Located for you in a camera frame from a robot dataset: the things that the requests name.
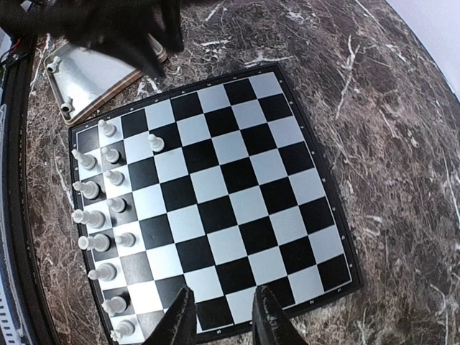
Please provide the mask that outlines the black grey chessboard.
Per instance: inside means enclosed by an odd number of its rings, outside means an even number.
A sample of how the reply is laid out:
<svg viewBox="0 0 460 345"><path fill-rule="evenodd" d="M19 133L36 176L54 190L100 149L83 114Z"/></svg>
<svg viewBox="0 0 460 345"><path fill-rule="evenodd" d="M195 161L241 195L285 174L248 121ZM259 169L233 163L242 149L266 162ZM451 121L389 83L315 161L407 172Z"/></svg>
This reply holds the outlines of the black grey chessboard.
<svg viewBox="0 0 460 345"><path fill-rule="evenodd" d="M105 137L99 120L116 127ZM161 152L148 136L161 137ZM119 151L115 164L101 148ZM73 193L74 206L100 211L100 229L78 224L81 236L105 234L105 252L83 251L88 270L115 266L111 281L90 281L96 305L120 295L123 320L140 344L179 290L194 293L197 340L206 343L251 328L256 288L266 285L290 317L360 289L362 277L336 183L307 117L277 64L211 78L110 111L69 131L69 148L93 155L92 170L70 159L73 182L93 181L98 197ZM107 170L124 175L112 185ZM113 212L107 199L123 198ZM132 247L115 237L133 233Z"/></svg>

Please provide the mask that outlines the white king chess piece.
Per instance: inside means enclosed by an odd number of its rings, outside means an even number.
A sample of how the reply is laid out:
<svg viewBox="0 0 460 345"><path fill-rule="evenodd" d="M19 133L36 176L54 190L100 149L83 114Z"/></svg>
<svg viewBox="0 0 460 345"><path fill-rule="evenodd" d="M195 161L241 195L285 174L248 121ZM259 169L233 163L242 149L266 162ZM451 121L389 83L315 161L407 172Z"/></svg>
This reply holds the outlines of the white king chess piece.
<svg viewBox="0 0 460 345"><path fill-rule="evenodd" d="M97 234L95 236L80 236L78 238L78 246L82 250L97 252L105 252L110 247L110 238L105 234Z"/></svg>

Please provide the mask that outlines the white rook chess piece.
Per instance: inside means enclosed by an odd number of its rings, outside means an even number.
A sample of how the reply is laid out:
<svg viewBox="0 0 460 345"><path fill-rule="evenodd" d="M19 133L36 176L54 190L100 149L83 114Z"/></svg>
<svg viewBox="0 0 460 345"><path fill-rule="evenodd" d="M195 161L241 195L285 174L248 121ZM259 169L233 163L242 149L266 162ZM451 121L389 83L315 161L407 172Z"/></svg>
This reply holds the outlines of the white rook chess piece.
<svg viewBox="0 0 460 345"><path fill-rule="evenodd" d="M73 157L77 160L79 168L92 170L97 165L97 159L90 154L83 154L77 149L71 151Z"/></svg>
<svg viewBox="0 0 460 345"><path fill-rule="evenodd" d="M135 332L135 329L135 325L131 321L123 320L111 331L111 339L113 341L121 341L123 338L131 336Z"/></svg>

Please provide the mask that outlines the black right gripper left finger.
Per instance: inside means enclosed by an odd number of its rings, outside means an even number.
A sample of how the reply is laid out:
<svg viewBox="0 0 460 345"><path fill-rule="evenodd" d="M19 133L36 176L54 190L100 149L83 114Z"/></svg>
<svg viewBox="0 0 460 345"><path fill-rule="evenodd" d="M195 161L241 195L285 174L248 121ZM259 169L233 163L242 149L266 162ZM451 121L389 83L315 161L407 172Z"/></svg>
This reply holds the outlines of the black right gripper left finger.
<svg viewBox="0 0 460 345"><path fill-rule="evenodd" d="M166 314L142 345L196 344L196 305L193 291L183 286Z"/></svg>

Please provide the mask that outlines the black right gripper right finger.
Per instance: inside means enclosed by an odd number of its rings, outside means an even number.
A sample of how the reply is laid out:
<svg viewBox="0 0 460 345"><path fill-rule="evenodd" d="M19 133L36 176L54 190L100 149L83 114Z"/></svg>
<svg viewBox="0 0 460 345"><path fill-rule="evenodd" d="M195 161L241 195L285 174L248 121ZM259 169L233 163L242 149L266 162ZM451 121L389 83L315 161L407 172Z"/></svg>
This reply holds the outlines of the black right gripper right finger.
<svg viewBox="0 0 460 345"><path fill-rule="evenodd" d="M257 287L254 293L252 342L261 345L307 344L266 285Z"/></svg>

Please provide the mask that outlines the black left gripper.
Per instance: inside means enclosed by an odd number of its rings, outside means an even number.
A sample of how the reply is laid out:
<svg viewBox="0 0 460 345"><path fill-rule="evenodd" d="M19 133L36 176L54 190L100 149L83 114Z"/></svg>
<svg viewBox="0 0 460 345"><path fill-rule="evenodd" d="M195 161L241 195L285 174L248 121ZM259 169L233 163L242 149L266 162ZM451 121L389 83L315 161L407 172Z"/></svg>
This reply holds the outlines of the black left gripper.
<svg viewBox="0 0 460 345"><path fill-rule="evenodd" d="M183 51L180 25L179 1L52 1L31 11L20 1L1 2L1 28L10 37L64 37L151 78L165 74L151 41Z"/></svg>

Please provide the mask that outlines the metal tray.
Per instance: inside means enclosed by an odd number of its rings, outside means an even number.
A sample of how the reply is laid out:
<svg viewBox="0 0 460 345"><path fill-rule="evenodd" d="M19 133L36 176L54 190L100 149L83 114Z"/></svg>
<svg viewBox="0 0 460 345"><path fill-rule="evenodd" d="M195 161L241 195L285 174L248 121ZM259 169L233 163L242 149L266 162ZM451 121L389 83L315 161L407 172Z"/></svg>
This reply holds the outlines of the metal tray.
<svg viewBox="0 0 460 345"><path fill-rule="evenodd" d="M49 73L46 65L55 56L62 61L56 73ZM52 52L43 65L60 114L68 126L83 121L143 76L120 60L70 43ZM73 100L73 111L64 114L60 105L67 97Z"/></svg>

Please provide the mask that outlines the white pawn chess piece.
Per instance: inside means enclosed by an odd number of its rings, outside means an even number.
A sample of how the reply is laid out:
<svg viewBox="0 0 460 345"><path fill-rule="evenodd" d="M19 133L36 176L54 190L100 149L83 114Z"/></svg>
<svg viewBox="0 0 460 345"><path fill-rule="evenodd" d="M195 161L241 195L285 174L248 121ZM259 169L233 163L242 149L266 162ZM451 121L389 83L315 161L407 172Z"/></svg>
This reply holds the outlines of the white pawn chess piece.
<svg viewBox="0 0 460 345"><path fill-rule="evenodd" d="M107 206L116 213L124 212L127 207L127 203L123 198L112 198L106 200Z"/></svg>
<svg viewBox="0 0 460 345"><path fill-rule="evenodd" d="M115 242L121 247L132 247L136 242L136 236L133 233L125 232L115 237Z"/></svg>
<svg viewBox="0 0 460 345"><path fill-rule="evenodd" d="M165 142L161 137L154 134L148 136L149 147L153 152L161 152L165 147Z"/></svg>
<svg viewBox="0 0 460 345"><path fill-rule="evenodd" d="M101 154L105 160L111 164L115 164L119 161L120 153L117 149L102 147Z"/></svg>
<svg viewBox="0 0 460 345"><path fill-rule="evenodd" d="M112 137L116 133L116 127L103 119L98 121L98 127L105 137Z"/></svg>
<svg viewBox="0 0 460 345"><path fill-rule="evenodd" d="M124 175L122 172L107 170L103 173L103 175L112 185L118 186L124 182Z"/></svg>

